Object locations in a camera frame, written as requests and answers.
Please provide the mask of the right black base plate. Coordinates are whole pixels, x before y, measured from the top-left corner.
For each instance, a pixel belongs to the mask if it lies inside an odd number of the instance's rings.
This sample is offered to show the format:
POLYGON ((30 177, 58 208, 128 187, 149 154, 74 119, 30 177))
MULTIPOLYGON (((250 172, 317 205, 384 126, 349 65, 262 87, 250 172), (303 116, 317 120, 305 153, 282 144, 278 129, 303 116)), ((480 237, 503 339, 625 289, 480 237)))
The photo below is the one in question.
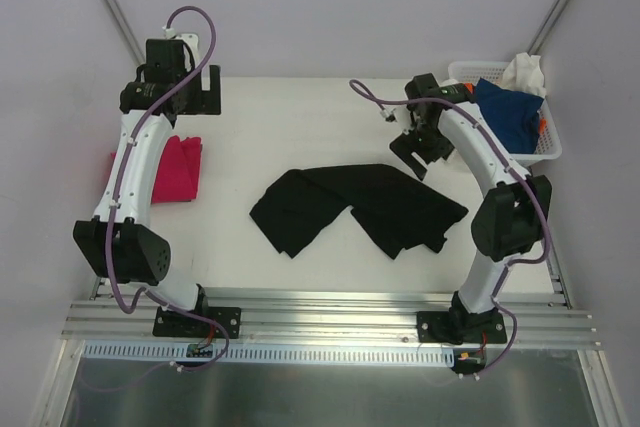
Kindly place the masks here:
POLYGON ((463 317, 456 317, 449 311, 418 311, 416 330, 421 343, 507 343, 504 319, 496 309, 463 317))

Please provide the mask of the white t shirt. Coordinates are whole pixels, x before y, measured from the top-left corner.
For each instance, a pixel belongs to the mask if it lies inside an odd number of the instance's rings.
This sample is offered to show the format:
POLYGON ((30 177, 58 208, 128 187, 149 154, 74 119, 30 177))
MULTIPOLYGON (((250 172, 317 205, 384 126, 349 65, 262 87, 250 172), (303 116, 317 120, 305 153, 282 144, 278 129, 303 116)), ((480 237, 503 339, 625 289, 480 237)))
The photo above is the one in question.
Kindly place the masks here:
MULTIPOLYGON (((441 83, 442 87, 445 86, 451 86, 454 84, 457 84, 458 80, 455 78, 449 78, 444 80, 441 83)), ((444 159, 444 163, 449 166, 452 170, 457 171, 457 172, 466 172, 468 170, 468 167, 466 166, 466 164, 463 162, 462 157, 460 156, 460 153, 457 149, 453 149, 452 152, 449 154, 448 157, 446 157, 444 159)))

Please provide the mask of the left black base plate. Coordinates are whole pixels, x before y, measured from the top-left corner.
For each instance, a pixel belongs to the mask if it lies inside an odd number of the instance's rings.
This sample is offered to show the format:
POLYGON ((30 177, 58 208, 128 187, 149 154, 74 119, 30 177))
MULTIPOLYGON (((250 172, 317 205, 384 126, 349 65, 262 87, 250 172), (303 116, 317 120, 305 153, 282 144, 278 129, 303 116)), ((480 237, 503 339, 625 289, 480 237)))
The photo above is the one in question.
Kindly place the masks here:
MULTIPOLYGON (((239 307, 208 307, 201 317, 215 321, 227 332, 230 339, 237 339, 240 333, 242 309, 239 307)), ((210 334, 209 322, 196 320, 172 310, 157 308, 152 335, 160 338, 204 339, 210 334)))

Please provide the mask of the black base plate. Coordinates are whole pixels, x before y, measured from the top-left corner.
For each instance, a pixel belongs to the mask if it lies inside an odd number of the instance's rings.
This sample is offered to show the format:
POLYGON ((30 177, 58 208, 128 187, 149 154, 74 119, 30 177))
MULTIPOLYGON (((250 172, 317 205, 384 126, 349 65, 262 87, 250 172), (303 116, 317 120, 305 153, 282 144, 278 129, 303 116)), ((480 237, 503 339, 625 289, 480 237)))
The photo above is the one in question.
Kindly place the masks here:
POLYGON ((421 343, 507 343, 504 319, 496 309, 463 317, 456 317, 449 311, 418 311, 416 330, 421 343))
MULTIPOLYGON (((239 307, 208 307, 201 317, 215 321, 227 332, 230 339, 237 339, 240 333, 242 309, 239 307)), ((157 308, 152 335, 160 338, 204 339, 210 334, 209 322, 196 320, 172 310, 157 308)))

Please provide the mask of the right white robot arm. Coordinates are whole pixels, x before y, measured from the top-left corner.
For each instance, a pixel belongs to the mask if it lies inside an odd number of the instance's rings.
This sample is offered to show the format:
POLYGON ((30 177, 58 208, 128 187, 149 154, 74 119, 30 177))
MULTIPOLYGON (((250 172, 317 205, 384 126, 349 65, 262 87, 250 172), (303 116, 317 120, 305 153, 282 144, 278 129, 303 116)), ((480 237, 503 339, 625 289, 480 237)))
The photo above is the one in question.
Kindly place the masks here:
POLYGON ((447 318, 451 336, 467 342, 481 333, 482 315, 497 310, 497 297, 512 267, 547 260, 552 187, 508 152, 467 84, 441 86, 424 74, 414 77, 405 93, 404 101, 378 104, 384 119, 402 130, 392 151, 418 178, 425 177, 427 164, 456 151, 482 194, 471 222, 476 254, 447 318))

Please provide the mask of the aluminium mounting rail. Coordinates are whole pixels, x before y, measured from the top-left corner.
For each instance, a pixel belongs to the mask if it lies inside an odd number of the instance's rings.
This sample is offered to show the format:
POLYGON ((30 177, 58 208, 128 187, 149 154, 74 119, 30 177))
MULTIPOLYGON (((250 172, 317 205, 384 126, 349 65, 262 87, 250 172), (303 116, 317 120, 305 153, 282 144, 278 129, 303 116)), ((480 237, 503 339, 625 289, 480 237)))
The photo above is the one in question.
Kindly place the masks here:
MULTIPOLYGON (((416 314, 444 310, 442 293, 305 292, 210 288, 214 305, 241 310, 239 338, 246 342, 414 346, 416 314)), ((513 312, 519 349, 600 350, 603 337, 591 314, 571 309, 560 294, 507 294, 501 305, 513 312)), ((92 300, 71 304, 65 339, 149 340, 156 307, 148 299, 124 314, 105 288, 92 300)))

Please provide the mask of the folded pink t shirt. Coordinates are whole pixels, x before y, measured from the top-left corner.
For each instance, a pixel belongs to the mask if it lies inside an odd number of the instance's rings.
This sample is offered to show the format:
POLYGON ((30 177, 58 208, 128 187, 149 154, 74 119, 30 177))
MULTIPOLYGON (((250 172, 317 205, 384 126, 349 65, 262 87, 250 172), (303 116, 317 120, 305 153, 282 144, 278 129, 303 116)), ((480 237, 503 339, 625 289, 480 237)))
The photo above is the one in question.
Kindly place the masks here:
POLYGON ((199 189, 201 159, 200 137, 170 137, 159 162, 151 204, 195 200, 199 189))

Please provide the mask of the black t shirt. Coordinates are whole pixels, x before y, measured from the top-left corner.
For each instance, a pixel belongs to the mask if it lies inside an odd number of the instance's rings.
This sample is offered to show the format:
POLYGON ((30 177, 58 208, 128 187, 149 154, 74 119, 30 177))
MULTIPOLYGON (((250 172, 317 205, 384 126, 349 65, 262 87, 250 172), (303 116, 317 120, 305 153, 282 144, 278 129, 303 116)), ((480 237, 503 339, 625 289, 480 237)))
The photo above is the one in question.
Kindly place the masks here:
POLYGON ((385 164, 285 172, 250 217, 279 253, 297 256, 345 210, 389 258, 425 246, 439 253, 468 209, 385 164))

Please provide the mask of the blue t shirt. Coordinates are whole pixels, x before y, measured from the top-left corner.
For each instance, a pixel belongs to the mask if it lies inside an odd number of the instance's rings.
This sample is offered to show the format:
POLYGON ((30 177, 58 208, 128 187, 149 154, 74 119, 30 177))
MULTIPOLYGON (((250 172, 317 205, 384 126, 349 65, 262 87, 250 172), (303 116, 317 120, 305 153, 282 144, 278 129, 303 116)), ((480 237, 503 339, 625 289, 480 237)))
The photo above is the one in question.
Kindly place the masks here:
POLYGON ((539 141, 543 98, 511 91, 480 78, 475 99, 485 121, 511 154, 533 154, 539 141))

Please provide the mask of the white cloth in basket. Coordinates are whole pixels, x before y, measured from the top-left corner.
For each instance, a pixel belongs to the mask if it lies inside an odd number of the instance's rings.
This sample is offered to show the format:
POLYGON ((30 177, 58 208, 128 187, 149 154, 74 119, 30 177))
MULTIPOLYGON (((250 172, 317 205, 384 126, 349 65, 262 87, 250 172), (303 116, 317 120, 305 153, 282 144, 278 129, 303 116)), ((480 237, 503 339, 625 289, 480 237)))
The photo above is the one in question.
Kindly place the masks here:
POLYGON ((518 53, 503 71, 500 86, 545 98, 547 89, 541 69, 541 56, 518 53))

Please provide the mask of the white plastic basket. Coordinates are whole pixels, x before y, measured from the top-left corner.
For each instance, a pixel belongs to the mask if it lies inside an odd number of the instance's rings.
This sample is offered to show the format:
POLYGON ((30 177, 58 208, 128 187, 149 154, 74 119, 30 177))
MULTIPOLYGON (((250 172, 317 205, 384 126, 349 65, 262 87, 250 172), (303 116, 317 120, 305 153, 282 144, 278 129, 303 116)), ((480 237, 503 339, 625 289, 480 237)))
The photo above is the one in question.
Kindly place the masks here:
POLYGON ((503 87, 507 67, 500 61, 454 61, 448 74, 473 86, 482 116, 517 162, 530 167, 558 158, 562 148, 548 104, 534 94, 503 87))

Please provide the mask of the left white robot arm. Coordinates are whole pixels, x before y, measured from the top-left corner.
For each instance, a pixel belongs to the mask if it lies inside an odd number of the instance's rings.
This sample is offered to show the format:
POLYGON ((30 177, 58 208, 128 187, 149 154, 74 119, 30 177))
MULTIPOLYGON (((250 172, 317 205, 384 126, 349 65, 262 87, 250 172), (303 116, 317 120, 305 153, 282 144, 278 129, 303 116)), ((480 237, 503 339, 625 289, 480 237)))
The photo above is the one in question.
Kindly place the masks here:
POLYGON ((220 69, 196 66, 198 37, 178 34, 146 42, 146 61, 120 94, 121 127, 105 191, 73 239, 94 273, 113 287, 129 284, 165 306, 188 335, 210 322, 201 288, 170 270, 169 243, 150 228, 152 192, 165 146, 181 115, 221 112, 220 69))

